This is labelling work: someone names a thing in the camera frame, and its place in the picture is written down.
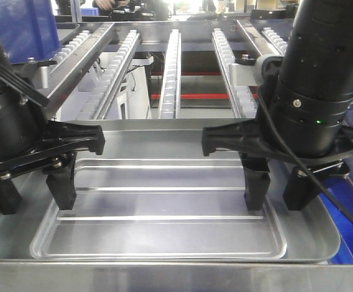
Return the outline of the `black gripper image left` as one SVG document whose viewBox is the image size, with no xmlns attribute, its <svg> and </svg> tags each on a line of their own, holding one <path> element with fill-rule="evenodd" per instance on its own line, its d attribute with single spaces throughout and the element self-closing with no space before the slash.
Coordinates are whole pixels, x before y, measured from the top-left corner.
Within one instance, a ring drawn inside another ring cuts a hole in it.
<svg viewBox="0 0 353 292">
<path fill-rule="evenodd" d="M 99 125 L 78 125 L 50 121 L 37 139 L 22 150 L 0 142 L 0 175 L 8 172 L 12 178 L 45 168 L 47 186 L 60 210 L 72 210 L 75 190 L 73 152 L 103 153 L 105 137 Z M 22 197 L 11 179 L 0 178 L 0 213 L 16 214 Z"/>
</svg>

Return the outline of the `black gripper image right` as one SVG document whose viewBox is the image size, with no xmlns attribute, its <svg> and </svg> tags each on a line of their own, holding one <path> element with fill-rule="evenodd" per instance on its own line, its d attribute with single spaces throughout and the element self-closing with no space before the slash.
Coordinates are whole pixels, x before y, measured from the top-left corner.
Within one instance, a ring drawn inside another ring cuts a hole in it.
<svg viewBox="0 0 353 292">
<path fill-rule="evenodd" d="M 258 123 L 254 119 L 218 127 L 205 127 L 202 131 L 202 151 L 209 156 L 218 149 L 237 151 L 244 169 L 244 199 L 249 211 L 262 209 L 270 185 L 267 159 L 295 164 L 291 155 L 264 139 Z M 329 151 L 321 156 L 300 156 L 300 161 L 309 167 L 326 188 L 333 186 L 332 178 L 345 178 L 350 168 L 341 159 L 353 156 L 353 127 L 343 126 L 339 130 Z M 283 193 L 288 210 L 303 210 L 321 190 L 299 167 L 294 167 Z"/>
</svg>

